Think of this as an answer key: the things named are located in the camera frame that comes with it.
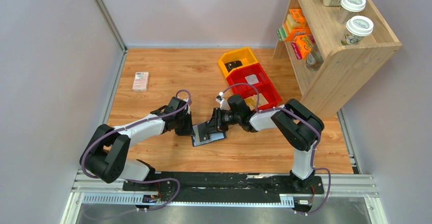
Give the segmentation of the grey VIP credit card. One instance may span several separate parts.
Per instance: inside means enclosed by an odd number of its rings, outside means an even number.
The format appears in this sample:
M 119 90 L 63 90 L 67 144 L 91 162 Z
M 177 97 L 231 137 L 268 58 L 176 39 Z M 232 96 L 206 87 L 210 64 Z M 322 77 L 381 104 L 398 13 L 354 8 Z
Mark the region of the grey VIP credit card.
M 193 144 L 195 146 L 203 145 L 209 142 L 209 135 L 207 132 L 207 122 L 202 122 L 193 125 L 192 129 L 194 132 Z

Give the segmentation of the navy blue card holder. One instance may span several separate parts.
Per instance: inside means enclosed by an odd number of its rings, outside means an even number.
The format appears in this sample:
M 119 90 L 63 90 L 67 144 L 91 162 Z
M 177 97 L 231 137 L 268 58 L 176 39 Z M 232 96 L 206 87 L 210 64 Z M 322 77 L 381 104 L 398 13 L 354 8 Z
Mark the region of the navy blue card holder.
M 208 143 L 212 143 L 212 142 L 227 138 L 226 132 L 216 130 L 214 126 L 209 125 L 209 121 L 207 121 L 207 123 L 208 123 L 207 124 L 207 132 L 209 135 L 209 142 Z M 197 147 L 193 144 L 193 137 L 194 137 L 194 135 L 192 136 L 192 146 Z

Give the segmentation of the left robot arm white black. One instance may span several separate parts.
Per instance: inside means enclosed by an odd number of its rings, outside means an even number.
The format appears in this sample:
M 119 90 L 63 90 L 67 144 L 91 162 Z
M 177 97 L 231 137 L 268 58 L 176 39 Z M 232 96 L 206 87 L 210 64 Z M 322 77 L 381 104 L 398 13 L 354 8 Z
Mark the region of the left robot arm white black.
M 105 183 L 118 179 L 146 181 L 151 172 L 150 165 L 129 160 L 129 149 L 172 130 L 179 136 L 192 135 L 190 103 L 188 99 L 172 97 L 167 105 L 132 123 L 98 126 L 79 160 L 83 173 Z

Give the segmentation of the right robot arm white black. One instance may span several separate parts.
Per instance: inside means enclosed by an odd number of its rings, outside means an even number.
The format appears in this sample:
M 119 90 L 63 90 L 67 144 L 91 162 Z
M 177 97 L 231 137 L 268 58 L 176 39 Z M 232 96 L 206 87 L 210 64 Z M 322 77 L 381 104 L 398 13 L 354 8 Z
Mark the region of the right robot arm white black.
M 267 110 L 251 110 L 240 95 L 221 99 L 228 109 L 216 107 L 210 120 L 194 125 L 194 146 L 226 138 L 231 125 L 239 125 L 246 132 L 277 128 L 294 148 L 291 174 L 299 181 L 314 175 L 314 150 L 324 129 L 323 121 L 303 106 L 290 99 L 284 105 Z

